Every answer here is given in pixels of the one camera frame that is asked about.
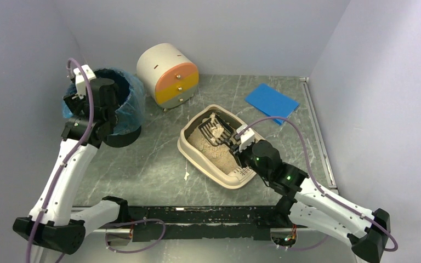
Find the litter clump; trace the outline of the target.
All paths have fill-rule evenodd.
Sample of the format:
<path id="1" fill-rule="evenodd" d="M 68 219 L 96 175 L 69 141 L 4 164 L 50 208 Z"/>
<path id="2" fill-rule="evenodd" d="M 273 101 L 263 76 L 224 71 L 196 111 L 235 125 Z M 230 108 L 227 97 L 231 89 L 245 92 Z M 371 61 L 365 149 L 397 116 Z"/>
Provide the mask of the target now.
<path id="1" fill-rule="evenodd" d="M 209 130 L 211 134 L 211 142 L 218 143 L 224 133 L 224 127 L 220 124 L 215 113 L 210 115 Z"/>

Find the black litter scoop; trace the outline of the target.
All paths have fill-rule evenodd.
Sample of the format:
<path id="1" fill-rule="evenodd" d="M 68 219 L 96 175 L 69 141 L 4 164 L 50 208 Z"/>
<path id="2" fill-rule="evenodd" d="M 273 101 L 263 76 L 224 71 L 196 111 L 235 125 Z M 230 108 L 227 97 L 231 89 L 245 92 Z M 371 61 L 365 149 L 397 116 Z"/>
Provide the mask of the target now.
<path id="1" fill-rule="evenodd" d="M 217 115 L 212 115 L 198 126 L 199 131 L 204 138 L 214 147 L 232 145 L 232 137 L 235 135 L 235 130 L 222 118 Z"/>

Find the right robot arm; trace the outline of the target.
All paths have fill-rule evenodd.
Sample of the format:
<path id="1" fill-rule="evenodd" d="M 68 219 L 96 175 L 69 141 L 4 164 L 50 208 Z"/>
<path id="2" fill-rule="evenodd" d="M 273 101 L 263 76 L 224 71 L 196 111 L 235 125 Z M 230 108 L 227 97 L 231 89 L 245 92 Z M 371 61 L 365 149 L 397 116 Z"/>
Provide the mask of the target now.
<path id="1" fill-rule="evenodd" d="M 389 237 L 390 215 L 383 209 L 372 211 L 354 204 L 323 186 L 315 186 L 308 174 L 284 162 L 266 140 L 254 141 L 240 150 L 227 139 L 237 164 L 259 175 L 267 187 L 282 197 L 276 219 L 288 220 L 334 237 L 366 262 L 380 262 Z"/>

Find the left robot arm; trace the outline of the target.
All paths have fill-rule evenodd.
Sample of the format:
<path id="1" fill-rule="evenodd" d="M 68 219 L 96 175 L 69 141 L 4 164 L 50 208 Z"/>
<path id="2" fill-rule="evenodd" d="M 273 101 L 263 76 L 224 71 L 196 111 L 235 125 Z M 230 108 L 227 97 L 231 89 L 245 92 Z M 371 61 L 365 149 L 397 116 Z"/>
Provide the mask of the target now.
<path id="1" fill-rule="evenodd" d="M 90 162 L 117 124 L 118 89 L 111 79 L 95 78 L 87 86 L 87 99 L 77 100 L 82 114 L 65 124 L 58 159 L 39 200 L 28 216 L 14 221 L 13 231 L 28 241 L 27 262 L 31 262 L 33 247 L 71 255 L 94 230 L 130 221 L 128 202 L 112 196 L 88 209 L 72 212 Z"/>

